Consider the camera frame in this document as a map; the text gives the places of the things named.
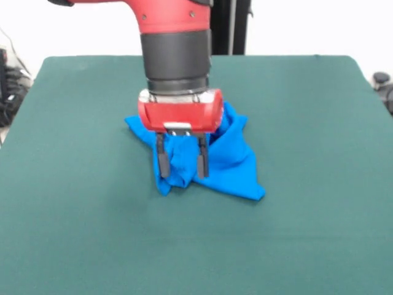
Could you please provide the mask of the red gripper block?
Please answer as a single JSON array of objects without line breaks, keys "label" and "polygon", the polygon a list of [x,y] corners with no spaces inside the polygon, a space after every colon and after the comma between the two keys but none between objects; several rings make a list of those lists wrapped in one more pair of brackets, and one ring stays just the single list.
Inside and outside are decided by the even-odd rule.
[{"label": "red gripper block", "polygon": [[208,142],[205,133],[219,127],[224,112],[221,90],[214,88],[186,95],[153,95],[147,89],[138,96],[138,114],[146,129],[156,132],[158,166],[162,178],[169,176],[169,158],[163,133],[201,133],[198,136],[198,177],[209,176]]}]

